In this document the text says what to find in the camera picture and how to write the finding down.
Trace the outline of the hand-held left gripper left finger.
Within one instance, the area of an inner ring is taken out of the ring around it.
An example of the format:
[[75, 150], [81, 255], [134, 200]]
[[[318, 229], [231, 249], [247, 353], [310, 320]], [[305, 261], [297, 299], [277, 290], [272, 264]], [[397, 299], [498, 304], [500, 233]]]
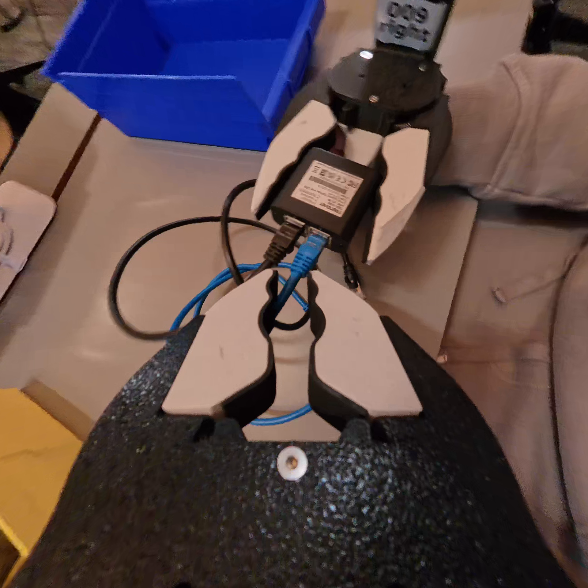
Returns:
[[254, 420], [273, 405], [276, 294], [277, 272], [267, 269], [210, 308], [163, 401], [165, 413]]

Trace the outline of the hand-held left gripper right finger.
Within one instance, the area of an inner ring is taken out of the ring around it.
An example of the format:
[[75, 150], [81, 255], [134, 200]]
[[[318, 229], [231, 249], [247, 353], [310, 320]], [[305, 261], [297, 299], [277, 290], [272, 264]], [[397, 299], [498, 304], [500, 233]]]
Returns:
[[415, 417], [423, 407], [386, 330], [363, 299], [320, 271], [307, 278], [308, 400], [342, 432], [351, 420]]

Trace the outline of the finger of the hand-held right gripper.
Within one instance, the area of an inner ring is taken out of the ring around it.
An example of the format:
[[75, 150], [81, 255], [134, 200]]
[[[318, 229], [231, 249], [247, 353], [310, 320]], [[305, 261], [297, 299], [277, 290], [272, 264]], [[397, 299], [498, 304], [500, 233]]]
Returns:
[[382, 141], [380, 154], [386, 173], [378, 189], [379, 208], [364, 261], [367, 265], [392, 246], [424, 195], [429, 137], [427, 129], [404, 128]]
[[267, 213], [271, 202], [270, 193], [283, 173], [299, 161], [309, 145], [327, 137], [336, 125], [336, 118], [329, 106], [310, 100], [275, 136], [266, 151], [254, 185], [251, 212], [255, 218], [260, 219]]

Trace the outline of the black power adapter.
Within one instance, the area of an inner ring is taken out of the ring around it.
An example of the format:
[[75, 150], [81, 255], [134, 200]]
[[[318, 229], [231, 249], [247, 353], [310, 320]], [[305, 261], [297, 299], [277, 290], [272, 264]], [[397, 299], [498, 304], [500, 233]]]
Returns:
[[380, 179], [370, 166], [313, 147], [278, 192], [270, 211], [280, 224], [291, 217], [327, 234], [327, 248], [341, 254], [371, 206]]

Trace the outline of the grey desk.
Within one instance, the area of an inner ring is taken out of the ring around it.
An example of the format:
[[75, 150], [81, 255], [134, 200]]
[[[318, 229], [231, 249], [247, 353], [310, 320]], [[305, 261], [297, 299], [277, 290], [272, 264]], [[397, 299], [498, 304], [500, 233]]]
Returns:
[[[456, 1], [437, 60], [447, 88], [478, 80], [520, 49], [532, 1]], [[373, 46], [375, 1], [326, 1], [313, 74]], [[85, 440], [161, 342], [129, 338], [107, 311], [121, 255], [144, 233], [217, 215], [263, 154], [130, 138], [54, 85], [9, 160], [14, 180], [57, 200], [56, 216], [1, 306], [1, 388], [18, 388]], [[394, 245], [365, 268], [368, 302], [437, 359], [477, 203], [456, 189], [423, 196]], [[225, 267], [217, 224], [186, 226], [131, 260], [119, 295], [138, 329], [168, 329]], [[310, 328], [272, 333], [275, 412], [305, 404]]]

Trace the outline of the blue plastic bin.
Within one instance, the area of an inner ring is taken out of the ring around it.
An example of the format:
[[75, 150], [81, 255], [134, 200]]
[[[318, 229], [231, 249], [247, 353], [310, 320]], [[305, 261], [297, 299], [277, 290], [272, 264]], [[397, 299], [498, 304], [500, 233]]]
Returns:
[[266, 151], [324, 1], [80, 1], [44, 74], [127, 136]]

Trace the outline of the person's grey hoodie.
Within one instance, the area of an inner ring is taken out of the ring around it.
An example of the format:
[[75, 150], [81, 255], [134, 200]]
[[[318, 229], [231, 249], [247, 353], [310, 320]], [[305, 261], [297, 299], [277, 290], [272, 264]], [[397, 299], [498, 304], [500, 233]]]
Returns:
[[587, 212], [480, 205], [439, 358], [587, 587]]

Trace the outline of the yellow container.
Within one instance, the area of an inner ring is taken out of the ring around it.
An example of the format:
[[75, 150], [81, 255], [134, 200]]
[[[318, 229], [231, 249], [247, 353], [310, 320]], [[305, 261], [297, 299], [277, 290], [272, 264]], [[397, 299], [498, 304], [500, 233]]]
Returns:
[[82, 441], [19, 389], [1, 389], [1, 587], [50, 521]]

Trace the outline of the white rounded pad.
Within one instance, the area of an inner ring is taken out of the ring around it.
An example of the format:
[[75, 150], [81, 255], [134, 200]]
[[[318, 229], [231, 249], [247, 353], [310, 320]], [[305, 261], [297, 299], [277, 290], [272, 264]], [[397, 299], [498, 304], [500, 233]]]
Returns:
[[25, 267], [56, 212], [56, 202], [13, 180], [1, 184], [1, 298]]

